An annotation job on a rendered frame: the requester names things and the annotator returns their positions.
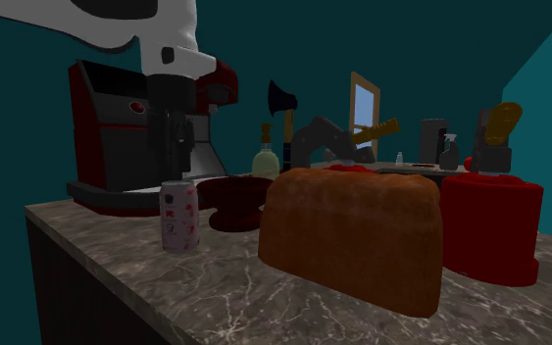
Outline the red and black coffee machine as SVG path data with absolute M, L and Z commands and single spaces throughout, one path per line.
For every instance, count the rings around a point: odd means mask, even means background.
M 79 60 L 69 68 L 77 179 L 68 194 L 100 215 L 156 217 L 157 162 L 148 148 L 148 99 L 142 73 Z M 238 100 L 235 71 L 223 62 L 196 81 L 191 171 L 182 180 L 222 177 L 226 169 L 210 138 L 210 117 Z

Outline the pale green bottle brown cap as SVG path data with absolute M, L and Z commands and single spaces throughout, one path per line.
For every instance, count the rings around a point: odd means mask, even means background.
M 252 162 L 251 174 L 253 176 L 269 179 L 276 179 L 279 176 L 279 159 L 272 150 L 272 127 L 270 123 L 261 124 L 261 150 L 255 155 Z

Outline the dark red bowl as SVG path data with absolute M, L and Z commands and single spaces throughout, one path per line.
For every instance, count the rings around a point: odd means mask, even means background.
M 273 181 L 264 177 L 228 176 L 204 180 L 197 190 L 206 208 L 216 211 L 209 218 L 212 229 L 246 232 L 260 227 L 267 190 Z

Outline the pink and white drink can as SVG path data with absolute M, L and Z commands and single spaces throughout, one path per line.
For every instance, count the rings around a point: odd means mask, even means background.
M 166 252 L 185 252 L 200 242 L 198 195 L 191 181 L 162 183 L 160 195 L 161 236 Z

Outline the dark grey angular holder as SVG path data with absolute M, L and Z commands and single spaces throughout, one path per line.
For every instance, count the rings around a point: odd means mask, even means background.
M 321 147 L 328 148 L 344 165 L 372 164 L 376 156 L 371 147 L 357 148 L 353 133 L 343 130 L 322 116 L 315 116 L 305 127 L 298 129 L 291 140 L 290 166 L 311 167 L 312 154 Z

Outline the yellow ridged stick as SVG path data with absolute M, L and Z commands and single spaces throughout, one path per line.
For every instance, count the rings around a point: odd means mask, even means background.
M 352 135 L 352 142 L 356 145 L 380 139 L 401 130 L 400 124 L 396 118 L 390 119 L 385 123 L 379 123 L 373 126 L 365 126 L 360 132 Z

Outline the brown toaster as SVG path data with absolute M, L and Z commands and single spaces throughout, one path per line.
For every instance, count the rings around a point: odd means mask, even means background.
M 269 187 L 263 263 L 408 317 L 438 309 L 440 192 L 419 174 L 293 169 Z

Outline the grey side counter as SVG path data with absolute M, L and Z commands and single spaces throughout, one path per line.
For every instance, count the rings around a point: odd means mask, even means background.
M 459 166 L 454 171 L 441 170 L 439 166 L 435 167 L 417 167 L 411 163 L 396 165 L 393 162 L 374 162 L 372 164 L 361 164 L 359 166 L 366 168 L 369 171 L 376 173 L 399 173 L 399 174 L 420 174 L 435 182 L 438 187 L 441 187 L 441 181 L 446 176 L 459 175 L 465 173 L 463 166 Z

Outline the dark grey upright appliance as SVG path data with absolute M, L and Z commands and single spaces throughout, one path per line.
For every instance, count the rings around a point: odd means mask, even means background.
M 439 163 L 439 156 L 444 151 L 447 129 L 448 121 L 446 119 L 425 119 L 421 121 L 420 163 Z

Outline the dark spray bottle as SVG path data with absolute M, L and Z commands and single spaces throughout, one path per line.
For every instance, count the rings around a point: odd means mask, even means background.
M 448 148 L 439 156 L 439 167 L 442 170 L 455 171 L 459 166 L 459 148 L 455 141 L 456 134 L 446 133 L 445 138 Z

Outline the yellow bread loaf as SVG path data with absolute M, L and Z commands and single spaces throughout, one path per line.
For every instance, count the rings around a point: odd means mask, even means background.
M 486 125 L 484 141 L 491 146 L 502 145 L 514 130 L 523 114 L 523 108 L 515 102 L 503 102 L 495 106 Z

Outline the red round appliance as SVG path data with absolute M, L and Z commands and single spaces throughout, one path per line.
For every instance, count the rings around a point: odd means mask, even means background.
M 472 172 L 442 180 L 443 266 L 475 280 L 525 287 L 538 276 L 543 188 L 510 175 L 511 156 L 507 146 L 484 146 Z

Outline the window with wooden frame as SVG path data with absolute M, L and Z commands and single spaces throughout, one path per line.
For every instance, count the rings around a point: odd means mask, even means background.
M 356 72 L 350 74 L 349 108 L 349 129 L 352 133 L 378 124 L 380 89 Z

